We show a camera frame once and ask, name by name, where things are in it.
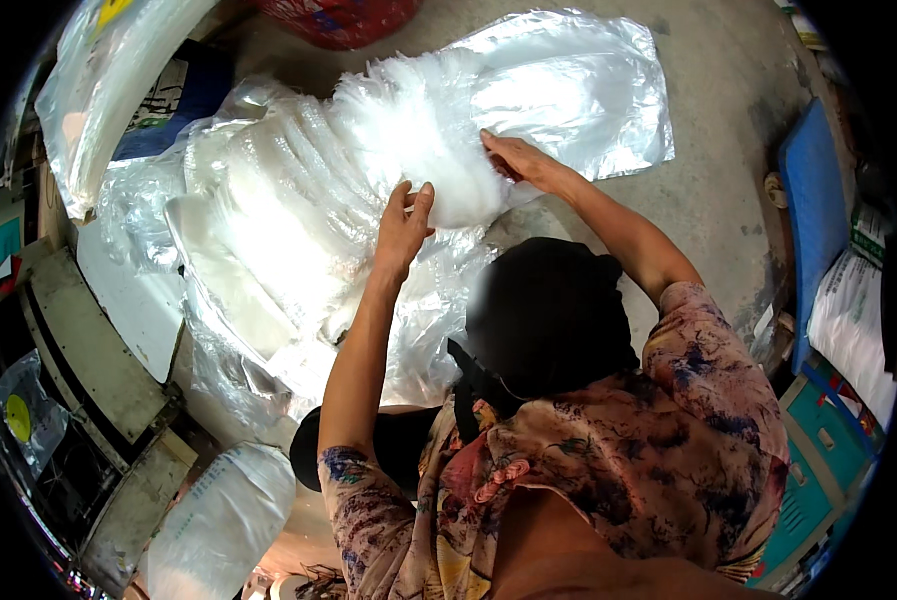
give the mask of forearm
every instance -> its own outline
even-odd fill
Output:
[[[658,227],[581,175],[566,172],[556,195],[575,209],[656,306],[669,284],[702,283],[691,262]]]
[[[385,381],[385,361],[400,279],[373,270],[325,386],[319,454],[335,446],[374,459],[371,439]]]

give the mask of person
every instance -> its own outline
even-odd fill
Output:
[[[609,254],[548,238],[505,252],[469,303],[465,346],[448,341],[463,375],[444,405],[379,413],[395,298],[436,202],[430,183],[395,188],[324,402],[290,451],[324,494],[349,596],[767,594],[739,584],[788,473],[761,369],[657,227],[524,141],[482,138]],[[660,317],[641,369],[622,271]]]

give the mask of woman's left hand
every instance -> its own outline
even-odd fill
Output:
[[[374,271],[405,282],[408,267],[421,250],[421,243],[434,229],[428,226],[428,213],[435,201],[435,188],[426,182],[416,194],[409,194],[410,181],[403,181],[392,192],[378,228],[378,249]],[[405,212],[415,207],[412,212]]]

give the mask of stack of plastic bags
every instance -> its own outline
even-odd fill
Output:
[[[144,168],[112,164],[98,184],[99,215],[139,270],[181,258],[196,386],[265,426],[321,402],[382,209],[401,181],[416,189],[431,181],[438,231],[395,308],[383,403],[435,405],[456,373],[444,339],[464,331],[469,286],[497,254],[484,232],[538,196],[494,172],[482,127],[524,138],[590,180],[674,157],[649,30],[574,9],[532,10],[437,53],[346,74],[329,101],[243,81],[215,117],[192,123]],[[52,166],[70,182],[62,194],[76,214],[91,198],[71,190],[90,189],[96,174],[55,160],[83,137],[47,126],[47,145],[53,135]]]

